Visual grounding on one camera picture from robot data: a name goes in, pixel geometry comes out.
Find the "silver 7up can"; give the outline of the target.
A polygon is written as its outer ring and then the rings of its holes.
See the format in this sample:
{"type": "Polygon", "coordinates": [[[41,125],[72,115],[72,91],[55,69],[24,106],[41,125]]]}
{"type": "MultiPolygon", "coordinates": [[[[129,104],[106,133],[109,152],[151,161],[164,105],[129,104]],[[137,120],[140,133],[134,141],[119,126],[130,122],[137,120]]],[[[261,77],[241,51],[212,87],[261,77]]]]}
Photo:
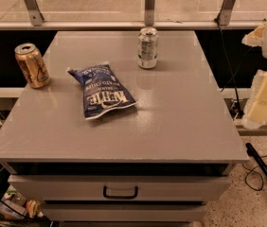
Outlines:
{"type": "Polygon", "coordinates": [[[138,36],[138,65],[152,69],[157,64],[158,33],[154,27],[143,27],[138,36]]]}

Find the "gold soda can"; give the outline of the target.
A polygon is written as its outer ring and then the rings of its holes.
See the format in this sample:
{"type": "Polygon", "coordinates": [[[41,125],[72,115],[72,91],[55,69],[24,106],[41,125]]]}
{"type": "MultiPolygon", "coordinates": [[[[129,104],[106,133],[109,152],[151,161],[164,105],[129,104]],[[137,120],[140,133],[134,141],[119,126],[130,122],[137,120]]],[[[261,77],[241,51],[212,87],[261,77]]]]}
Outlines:
{"type": "Polygon", "coordinates": [[[31,88],[42,88],[50,82],[42,54],[35,44],[20,44],[14,49],[14,53],[15,59],[31,88]]]}

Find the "black pole on floor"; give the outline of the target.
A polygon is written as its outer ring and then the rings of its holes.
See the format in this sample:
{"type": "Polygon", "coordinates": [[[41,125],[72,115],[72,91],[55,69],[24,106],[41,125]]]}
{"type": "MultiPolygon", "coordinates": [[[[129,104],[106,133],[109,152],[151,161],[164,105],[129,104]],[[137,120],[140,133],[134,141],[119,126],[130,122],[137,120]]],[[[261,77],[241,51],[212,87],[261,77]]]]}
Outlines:
{"type": "Polygon", "coordinates": [[[262,170],[262,172],[267,178],[267,165],[264,163],[262,158],[258,155],[258,152],[255,150],[255,148],[252,146],[251,143],[247,143],[246,148],[247,148],[248,155],[252,156],[256,160],[256,162],[258,163],[258,166],[260,167],[260,169],[262,170]]]}

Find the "grey drawer cabinet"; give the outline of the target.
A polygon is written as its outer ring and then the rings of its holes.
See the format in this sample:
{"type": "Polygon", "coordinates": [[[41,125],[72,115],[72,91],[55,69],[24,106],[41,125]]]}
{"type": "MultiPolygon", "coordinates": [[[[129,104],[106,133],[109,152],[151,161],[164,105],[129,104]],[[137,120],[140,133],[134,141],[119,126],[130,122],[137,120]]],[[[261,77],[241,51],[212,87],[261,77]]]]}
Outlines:
{"type": "Polygon", "coordinates": [[[163,31],[157,65],[138,66],[137,33],[59,32],[50,84],[26,88],[0,130],[0,164],[23,196],[58,221],[98,227],[180,226],[203,217],[246,149],[196,35],[163,31]],[[67,68],[108,62],[136,104],[95,120],[67,68]],[[137,186],[133,200],[103,187],[137,186]]]}

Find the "blue kettle chips bag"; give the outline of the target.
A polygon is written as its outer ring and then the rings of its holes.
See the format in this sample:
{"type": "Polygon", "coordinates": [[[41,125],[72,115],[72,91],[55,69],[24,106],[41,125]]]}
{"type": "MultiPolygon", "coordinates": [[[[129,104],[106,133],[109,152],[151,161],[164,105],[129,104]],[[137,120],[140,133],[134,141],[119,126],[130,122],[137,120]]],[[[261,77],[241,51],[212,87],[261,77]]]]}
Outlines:
{"type": "Polygon", "coordinates": [[[67,73],[82,86],[86,120],[97,119],[112,110],[126,109],[136,104],[108,63],[83,69],[67,68],[67,73]]]}

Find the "clutter items under cabinet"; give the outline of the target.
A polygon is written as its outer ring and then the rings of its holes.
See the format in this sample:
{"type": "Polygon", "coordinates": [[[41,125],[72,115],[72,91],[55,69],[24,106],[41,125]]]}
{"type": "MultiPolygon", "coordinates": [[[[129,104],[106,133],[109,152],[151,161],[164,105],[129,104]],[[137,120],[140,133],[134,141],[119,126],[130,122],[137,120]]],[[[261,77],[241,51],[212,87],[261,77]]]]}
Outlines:
{"type": "Polygon", "coordinates": [[[36,201],[28,201],[11,185],[0,192],[0,227],[48,227],[36,201]]]}

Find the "right metal window bracket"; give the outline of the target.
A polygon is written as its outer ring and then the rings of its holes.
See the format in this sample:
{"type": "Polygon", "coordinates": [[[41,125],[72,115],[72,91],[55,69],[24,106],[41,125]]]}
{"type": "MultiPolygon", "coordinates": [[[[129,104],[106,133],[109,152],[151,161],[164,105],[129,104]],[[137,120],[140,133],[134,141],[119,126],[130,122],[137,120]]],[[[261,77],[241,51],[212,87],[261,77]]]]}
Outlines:
{"type": "Polygon", "coordinates": [[[223,0],[220,12],[215,19],[218,26],[228,26],[236,0],[223,0]]]}

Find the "metal window bracket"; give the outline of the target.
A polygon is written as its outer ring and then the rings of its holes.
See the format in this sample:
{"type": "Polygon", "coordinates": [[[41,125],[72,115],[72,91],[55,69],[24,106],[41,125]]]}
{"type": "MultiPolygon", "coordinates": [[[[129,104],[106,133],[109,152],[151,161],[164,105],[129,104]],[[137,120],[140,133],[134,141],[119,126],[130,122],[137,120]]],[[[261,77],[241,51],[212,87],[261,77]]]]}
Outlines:
{"type": "Polygon", "coordinates": [[[218,26],[228,26],[236,0],[223,0],[220,12],[215,19],[218,26]]]}
{"type": "Polygon", "coordinates": [[[154,23],[155,0],[145,0],[144,23],[152,26],[154,23]]]}
{"type": "Polygon", "coordinates": [[[36,0],[24,0],[27,7],[30,22],[33,26],[41,26],[44,22],[44,17],[39,9],[36,0]]]}

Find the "middle metal window bracket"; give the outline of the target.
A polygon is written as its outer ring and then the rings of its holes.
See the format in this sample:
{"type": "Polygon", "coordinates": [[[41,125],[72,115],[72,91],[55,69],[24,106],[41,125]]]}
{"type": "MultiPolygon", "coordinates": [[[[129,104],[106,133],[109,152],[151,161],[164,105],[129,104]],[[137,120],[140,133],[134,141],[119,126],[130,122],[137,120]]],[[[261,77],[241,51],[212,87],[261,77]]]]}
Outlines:
{"type": "Polygon", "coordinates": [[[145,0],[144,23],[152,26],[154,23],[155,0],[145,0]]]}

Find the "left metal window bracket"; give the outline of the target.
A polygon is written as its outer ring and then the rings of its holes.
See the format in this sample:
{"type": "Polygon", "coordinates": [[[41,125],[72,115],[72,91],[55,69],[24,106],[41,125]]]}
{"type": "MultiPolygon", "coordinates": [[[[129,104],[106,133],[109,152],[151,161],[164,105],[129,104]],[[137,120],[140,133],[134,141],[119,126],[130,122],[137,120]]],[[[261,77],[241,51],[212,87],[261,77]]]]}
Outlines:
{"type": "Polygon", "coordinates": [[[41,26],[44,22],[44,17],[39,9],[36,0],[24,0],[27,7],[30,22],[33,26],[41,26]]]}

